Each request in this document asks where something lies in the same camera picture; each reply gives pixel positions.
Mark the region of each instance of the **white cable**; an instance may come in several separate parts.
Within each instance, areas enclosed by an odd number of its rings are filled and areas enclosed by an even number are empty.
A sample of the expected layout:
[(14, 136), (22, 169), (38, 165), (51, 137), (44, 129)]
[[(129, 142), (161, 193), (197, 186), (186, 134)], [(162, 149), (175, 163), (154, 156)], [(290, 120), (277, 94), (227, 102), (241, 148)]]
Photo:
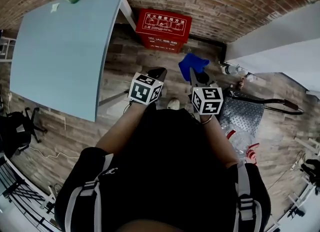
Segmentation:
[(10, 101), (11, 101), (11, 99), (8, 101), (8, 113), (9, 114), (10, 114), (10, 107), (9, 107)]
[(59, 156), (60, 154), (66, 156), (67, 158), (70, 158), (70, 159), (79, 159), (79, 157), (70, 157), (70, 156), (68, 156), (68, 155), (66, 155), (66, 154), (64, 154), (64, 153), (61, 153), (61, 152), (59, 152), (57, 156), (48, 155), (47, 157), (45, 157), (44, 154), (42, 154), (40, 150), (38, 150), (38, 149), (36, 149), (36, 148), (33, 148), (33, 147), (30, 147), (30, 146), (29, 146), (29, 149), (38, 151), (38, 152), (41, 154), (41, 156), (43, 156), (45, 159), (47, 159), (47, 158), (58, 158), (58, 156)]

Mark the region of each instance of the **black shirt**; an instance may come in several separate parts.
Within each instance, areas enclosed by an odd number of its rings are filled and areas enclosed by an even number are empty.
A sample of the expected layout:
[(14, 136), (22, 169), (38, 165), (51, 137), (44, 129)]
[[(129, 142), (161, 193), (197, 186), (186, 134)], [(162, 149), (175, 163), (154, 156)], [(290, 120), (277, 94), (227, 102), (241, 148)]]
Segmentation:
[[(107, 155), (100, 148), (81, 152), (55, 203), (65, 229), (72, 191), (93, 181)], [(264, 230), (270, 199), (258, 168), (246, 164), (251, 194), (261, 203)], [(138, 219), (155, 220), (186, 232), (232, 232), (236, 215), (236, 165), (226, 169), (213, 155), (202, 126), (184, 110), (147, 111), (130, 142), (115, 155), (100, 178), (102, 231), (115, 231)], [(80, 197), (72, 213), (72, 231), (93, 231), (95, 201)]]

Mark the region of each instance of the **white paper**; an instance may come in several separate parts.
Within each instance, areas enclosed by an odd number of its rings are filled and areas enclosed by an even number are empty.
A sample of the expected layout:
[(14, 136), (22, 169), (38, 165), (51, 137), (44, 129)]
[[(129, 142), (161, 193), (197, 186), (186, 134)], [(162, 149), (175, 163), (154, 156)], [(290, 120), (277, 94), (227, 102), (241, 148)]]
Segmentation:
[(59, 4), (60, 4), (60, 3), (58, 2), (58, 3), (54, 3), (54, 4), (52, 5), (51, 13), (53, 13), (53, 12), (56, 12), (56, 11), (57, 11)]

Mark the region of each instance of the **red object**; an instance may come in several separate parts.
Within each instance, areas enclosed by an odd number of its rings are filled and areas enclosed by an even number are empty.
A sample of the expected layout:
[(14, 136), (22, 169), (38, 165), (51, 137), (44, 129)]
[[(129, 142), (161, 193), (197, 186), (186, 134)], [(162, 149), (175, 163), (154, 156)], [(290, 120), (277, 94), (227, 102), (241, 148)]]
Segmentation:
[(235, 133), (236, 133), (235, 130), (230, 131), (230, 132), (227, 134), (226, 138), (229, 140), (230, 137), (231, 137), (232, 135), (234, 135)]
[(246, 152), (246, 157), (253, 160), (255, 162), (254, 165), (257, 165), (257, 154), (253, 148), (256, 149), (257, 147), (259, 147), (259, 145), (260, 145), (260, 143), (256, 143), (256, 144), (249, 146), (248, 151)]
[(179, 53), (188, 42), (192, 18), (178, 13), (142, 9), (135, 32), (147, 49)]

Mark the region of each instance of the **white wall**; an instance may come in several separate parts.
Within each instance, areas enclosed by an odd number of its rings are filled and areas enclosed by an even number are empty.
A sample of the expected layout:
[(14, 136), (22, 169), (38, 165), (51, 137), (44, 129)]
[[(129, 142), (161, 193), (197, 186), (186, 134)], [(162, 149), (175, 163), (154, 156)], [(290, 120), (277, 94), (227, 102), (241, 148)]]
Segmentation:
[(228, 44), (226, 61), (251, 73), (283, 72), (320, 92), (320, 1)]

